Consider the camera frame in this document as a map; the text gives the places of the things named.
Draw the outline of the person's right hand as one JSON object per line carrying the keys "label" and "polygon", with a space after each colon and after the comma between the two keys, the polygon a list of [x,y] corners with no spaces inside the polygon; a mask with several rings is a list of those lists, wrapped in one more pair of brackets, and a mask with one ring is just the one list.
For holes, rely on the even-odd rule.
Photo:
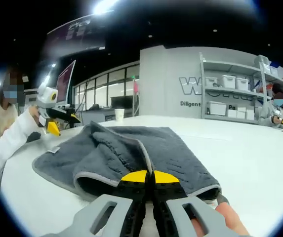
{"label": "person's right hand", "polygon": [[229,229],[242,236],[249,235],[249,232],[241,222],[238,214],[229,204],[227,204],[226,202],[222,202],[216,207],[215,210],[224,216],[226,226]]}

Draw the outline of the person's left hand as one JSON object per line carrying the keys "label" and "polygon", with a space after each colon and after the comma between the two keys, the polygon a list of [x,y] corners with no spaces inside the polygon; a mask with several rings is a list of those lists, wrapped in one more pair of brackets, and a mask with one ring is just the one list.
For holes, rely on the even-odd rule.
{"label": "person's left hand", "polygon": [[37,106],[29,106],[28,111],[29,111],[30,115],[32,116],[32,118],[34,119],[34,121],[36,122],[37,126],[43,127],[43,125],[39,121],[40,114],[39,114],[38,107]]}

